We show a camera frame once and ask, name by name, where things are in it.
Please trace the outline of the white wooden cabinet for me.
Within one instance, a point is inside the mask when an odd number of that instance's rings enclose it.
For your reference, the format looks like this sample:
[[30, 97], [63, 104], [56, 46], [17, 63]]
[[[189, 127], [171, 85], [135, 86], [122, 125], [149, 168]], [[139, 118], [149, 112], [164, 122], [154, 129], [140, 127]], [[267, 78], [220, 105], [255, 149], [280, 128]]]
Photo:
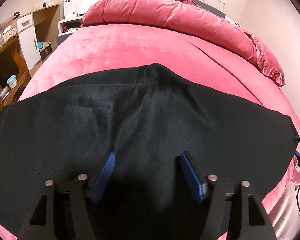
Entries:
[[38, 42], [51, 42], [57, 47], [60, 5], [51, 5], [29, 12], [17, 19], [19, 43], [27, 68], [31, 70], [42, 60]]

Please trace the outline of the brown wooden desk shelf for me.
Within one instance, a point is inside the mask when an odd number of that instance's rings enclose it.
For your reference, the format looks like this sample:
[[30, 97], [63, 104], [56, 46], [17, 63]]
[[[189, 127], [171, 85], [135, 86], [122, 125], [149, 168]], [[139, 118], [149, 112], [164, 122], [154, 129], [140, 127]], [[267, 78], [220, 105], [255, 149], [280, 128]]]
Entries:
[[3, 107], [19, 100], [31, 77], [25, 59], [20, 55], [18, 36], [12, 37], [0, 48], [0, 93], [7, 86], [7, 80], [15, 75], [16, 87], [10, 90], [6, 98], [0, 96], [0, 112]]

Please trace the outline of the red folded duvet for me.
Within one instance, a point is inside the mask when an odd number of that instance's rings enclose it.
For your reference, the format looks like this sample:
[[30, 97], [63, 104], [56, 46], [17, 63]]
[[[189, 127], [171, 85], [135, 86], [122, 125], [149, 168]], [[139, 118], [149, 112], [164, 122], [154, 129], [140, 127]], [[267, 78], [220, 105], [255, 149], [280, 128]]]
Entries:
[[147, 25], [201, 38], [239, 55], [279, 87], [286, 83], [277, 58], [259, 37], [191, 0], [99, 0], [82, 18], [84, 27], [108, 23]]

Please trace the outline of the light blue cup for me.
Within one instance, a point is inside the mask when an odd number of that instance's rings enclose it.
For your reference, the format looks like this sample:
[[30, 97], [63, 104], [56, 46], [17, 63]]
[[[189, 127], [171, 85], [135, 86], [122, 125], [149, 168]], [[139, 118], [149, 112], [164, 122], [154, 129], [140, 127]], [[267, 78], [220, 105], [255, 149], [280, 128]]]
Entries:
[[17, 84], [18, 84], [18, 80], [16, 75], [12, 75], [7, 79], [7, 85], [9, 89], [13, 89], [14, 87], [17, 86]]

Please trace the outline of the white floral nightstand board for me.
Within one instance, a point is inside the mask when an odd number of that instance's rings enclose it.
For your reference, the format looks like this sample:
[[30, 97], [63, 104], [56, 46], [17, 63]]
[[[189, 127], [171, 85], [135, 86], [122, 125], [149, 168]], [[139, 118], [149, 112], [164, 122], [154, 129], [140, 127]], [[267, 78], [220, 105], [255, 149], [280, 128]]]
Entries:
[[99, 0], [64, 0], [64, 18], [84, 15], [90, 6]]

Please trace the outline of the pink bed with cover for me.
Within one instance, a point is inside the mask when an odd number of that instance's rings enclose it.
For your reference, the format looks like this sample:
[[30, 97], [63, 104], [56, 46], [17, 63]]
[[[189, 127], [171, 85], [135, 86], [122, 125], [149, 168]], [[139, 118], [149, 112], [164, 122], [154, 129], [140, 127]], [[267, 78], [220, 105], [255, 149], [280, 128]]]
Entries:
[[201, 38], [146, 25], [79, 29], [39, 68], [19, 101], [83, 75], [152, 64], [192, 83], [289, 116], [300, 135], [300, 121], [282, 90], [253, 64]]

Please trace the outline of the black pants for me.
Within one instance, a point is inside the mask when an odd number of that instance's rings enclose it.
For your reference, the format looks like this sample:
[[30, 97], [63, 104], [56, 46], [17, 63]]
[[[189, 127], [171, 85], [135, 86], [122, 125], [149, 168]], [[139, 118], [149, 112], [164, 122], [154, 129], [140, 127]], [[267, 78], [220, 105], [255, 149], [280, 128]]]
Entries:
[[93, 206], [101, 239], [197, 239], [206, 204], [180, 166], [189, 152], [206, 174], [252, 183], [264, 198], [297, 147], [289, 116], [149, 66], [83, 75], [0, 114], [0, 224], [17, 235], [44, 183], [116, 164]]

